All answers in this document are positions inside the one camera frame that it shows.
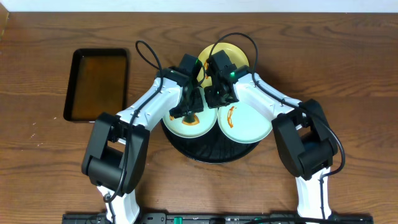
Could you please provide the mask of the orange green scrub sponge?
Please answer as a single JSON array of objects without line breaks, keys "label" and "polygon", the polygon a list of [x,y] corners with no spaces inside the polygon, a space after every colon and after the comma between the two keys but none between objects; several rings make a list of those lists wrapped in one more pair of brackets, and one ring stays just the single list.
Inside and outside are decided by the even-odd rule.
[{"label": "orange green scrub sponge", "polygon": [[182,119],[182,124],[187,125],[187,126],[194,126],[199,123],[200,123],[199,118],[197,117],[197,115],[195,113],[185,116]]}]

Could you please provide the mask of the yellow plate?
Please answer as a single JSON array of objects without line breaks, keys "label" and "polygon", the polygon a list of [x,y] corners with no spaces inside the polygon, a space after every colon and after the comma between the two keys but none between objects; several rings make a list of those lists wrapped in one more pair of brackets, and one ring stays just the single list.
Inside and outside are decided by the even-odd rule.
[{"label": "yellow plate", "polygon": [[[213,47],[213,44],[209,45],[204,50],[202,50],[202,52],[198,56],[198,59],[202,62],[205,69],[208,68],[208,65],[206,64],[206,60],[209,57],[212,47]],[[215,53],[219,52],[220,50],[224,50],[226,52],[227,56],[229,57],[229,59],[231,60],[231,62],[234,63],[238,68],[243,65],[249,66],[249,61],[248,61],[248,58],[246,57],[246,54],[239,47],[237,47],[233,44],[221,42],[216,45],[216,47],[212,51],[212,54],[215,54]],[[209,75],[205,75],[203,69],[200,70],[200,72],[197,76],[197,80],[199,82],[203,80],[203,82],[201,83],[202,88],[212,85],[211,77]]]}]

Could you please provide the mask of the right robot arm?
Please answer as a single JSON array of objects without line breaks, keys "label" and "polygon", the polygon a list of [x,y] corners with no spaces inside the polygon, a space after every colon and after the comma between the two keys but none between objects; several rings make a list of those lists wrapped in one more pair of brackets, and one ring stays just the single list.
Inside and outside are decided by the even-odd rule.
[{"label": "right robot arm", "polygon": [[211,86],[205,98],[212,108],[242,102],[254,108],[272,124],[279,157],[296,178],[298,214],[305,218],[328,219],[327,180],[333,156],[343,146],[331,130],[322,107],[315,100],[288,97],[263,81],[244,65],[209,68]]}]

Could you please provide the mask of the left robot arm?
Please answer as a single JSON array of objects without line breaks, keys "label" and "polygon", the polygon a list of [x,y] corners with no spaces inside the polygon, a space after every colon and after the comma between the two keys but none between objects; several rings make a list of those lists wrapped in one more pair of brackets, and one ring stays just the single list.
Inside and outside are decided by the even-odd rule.
[{"label": "left robot arm", "polygon": [[137,187],[146,165],[150,132],[166,113],[186,116],[190,105],[203,111],[197,76],[202,65],[160,68],[153,86],[116,115],[102,113],[94,123],[81,171],[106,204],[106,223],[134,223],[140,213]]}]

